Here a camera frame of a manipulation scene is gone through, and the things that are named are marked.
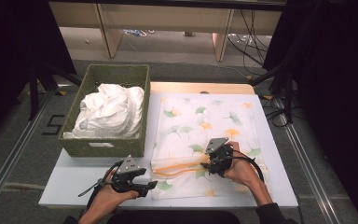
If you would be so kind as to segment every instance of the patterned fabric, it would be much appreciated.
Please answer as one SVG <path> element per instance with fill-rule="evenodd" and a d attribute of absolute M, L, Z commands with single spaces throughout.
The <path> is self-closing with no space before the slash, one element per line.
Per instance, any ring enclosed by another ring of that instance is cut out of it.
<path fill-rule="evenodd" d="M 158 129 L 151 166 L 154 199 L 251 195 L 242 185 L 209 175 L 200 162 L 211 138 L 239 142 L 241 152 L 256 158 L 266 179 L 255 130 L 252 104 L 189 98 L 161 98 Z"/>

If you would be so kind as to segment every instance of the green basket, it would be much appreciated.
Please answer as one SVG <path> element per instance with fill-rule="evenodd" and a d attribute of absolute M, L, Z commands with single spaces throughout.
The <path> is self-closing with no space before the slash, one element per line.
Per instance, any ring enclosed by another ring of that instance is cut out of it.
<path fill-rule="evenodd" d="M 64 132 L 71 132 L 80 113 L 80 102 L 87 94 L 96 92 L 99 85 L 118 84 L 122 87 L 141 87 L 144 89 L 144 104 L 141 118 L 140 134 L 137 138 L 72 138 L 62 137 Z M 107 65 L 92 64 L 83 78 L 80 89 L 72 104 L 69 114 L 62 126 L 59 142 L 71 157 L 143 157 L 145 154 L 145 137 L 147 110 L 150 98 L 150 76 L 148 65 Z"/>

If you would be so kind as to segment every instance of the black sleeve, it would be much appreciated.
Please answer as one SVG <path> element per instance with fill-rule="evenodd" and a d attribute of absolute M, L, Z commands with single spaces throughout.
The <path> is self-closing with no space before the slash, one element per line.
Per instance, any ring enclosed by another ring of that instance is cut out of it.
<path fill-rule="evenodd" d="M 62 224 L 77 224 L 77 220 L 74 217 L 66 217 Z"/>
<path fill-rule="evenodd" d="M 286 219 L 277 203 L 268 203 L 255 209 L 260 219 L 260 224 L 295 224 L 292 219 Z"/>

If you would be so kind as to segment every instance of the person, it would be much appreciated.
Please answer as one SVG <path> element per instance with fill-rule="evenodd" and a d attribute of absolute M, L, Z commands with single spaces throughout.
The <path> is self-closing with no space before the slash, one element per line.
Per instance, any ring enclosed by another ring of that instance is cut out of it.
<path fill-rule="evenodd" d="M 227 142 L 234 149 L 233 157 L 244 157 L 240 153 L 237 142 Z M 286 219 L 269 195 L 266 184 L 258 177 L 254 167 L 244 160 L 234 159 L 231 167 L 225 171 L 225 178 L 229 178 L 239 184 L 245 185 L 252 192 L 257 208 L 255 209 L 261 224 L 292 224 L 292 219 Z M 128 191 L 124 193 L 115 192 L 111 186 L 104 186 L 94 198 L 89 210 L 80 220 L 68 217 L 64 224 L 95 224 L 113 213 L 123 202 L 136 199 L 138 192 Z M 238 218 L 226 211 L 131 211 L 113 215 L 108 224 L 166 224 L 166 223 L 198 223 L 198 224 L 240 224 Z"/>

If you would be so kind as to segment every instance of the table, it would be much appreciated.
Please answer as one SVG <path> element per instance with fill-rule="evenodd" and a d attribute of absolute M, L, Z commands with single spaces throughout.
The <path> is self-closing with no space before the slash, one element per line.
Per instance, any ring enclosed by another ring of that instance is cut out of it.
<path fill-rule="evenodd" d="M 135 183 L 150 181 L 150 160 L 157 129 L 159 99 L 164 96 L 179 94 L 197 94 L 207 91 L 214 99 L 240 99 L 246 97 L 254 106 L 255 125 L 262 148 L 263 159 L 268 167 L 269 191 L 274 202 L 280 207 L 297 207 L 296 196 L 292 190 L 281 157 L 276 148 L 271 131 L 264 116 L 258 96 L 253 87 L 247 84 L 212 84 L 212 83 L 164 83 L 152 82 L 147 118 L 145 156 L 136 158 L 137 163 L 147 169 L 145 175 L 134 179 Z M 91 192 L 83 197 L 77 195 L 92 186 L 105 171 L 121 158 L 71 158 L 63 149 L 50 176 L 45 191 L 39 201 L 40 205 L 50 208 L 85 207 Z M 232 209 L 254 208 L 255 200 L 251 196 L 242 197 L 203 197 L 169 200 L 153 200 L 150 193 L 145 198 L 129 200 L 120 205 L 123 209 Z"/>
<path fill-rule="evenodd" d="M 285 2 L 50 0 L 49 4 L 59 26 L 100 29 L 109 58 L 115 57 L 122 29 L 137 29 L 212 33 L 220 62 L 228 34 L 249 34 L 246 26 L 251 26 L 252 10 L 257 10 L 255 34 L 273 35 Z"/>

